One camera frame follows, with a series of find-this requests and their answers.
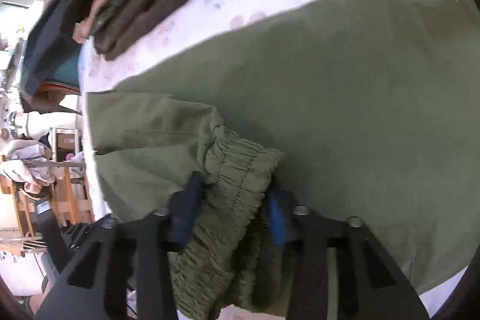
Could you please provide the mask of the wooden chair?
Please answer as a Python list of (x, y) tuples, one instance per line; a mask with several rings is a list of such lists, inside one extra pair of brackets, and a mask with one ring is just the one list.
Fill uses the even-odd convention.
[(45, 198), (60, 227), (94, 221), (80, 132), (30, 140), (1, 130), (1, 253), (46, 251), (35, 205)]

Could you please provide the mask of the olive green pants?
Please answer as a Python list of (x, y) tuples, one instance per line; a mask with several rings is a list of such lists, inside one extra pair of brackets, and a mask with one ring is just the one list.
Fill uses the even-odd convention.
[(210, 186), (172, 257), (189, 319), (283, 314), (295, 259), (274, 246), (278, 183), (358, 215), (417, 292), (479, 246), (479, 9), (473, 0), (317, 0), (213, 37), (86, 98), (97, 174), (123, 221)]

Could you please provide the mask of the black plastic cover sheet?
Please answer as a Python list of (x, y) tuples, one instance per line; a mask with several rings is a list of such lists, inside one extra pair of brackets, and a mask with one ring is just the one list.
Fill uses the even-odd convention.
[(94, 0), (51, 0), (28, 35), (19, 87), (32, 96), (44, 83), (79, 88), (81, 44), (72, 35)]

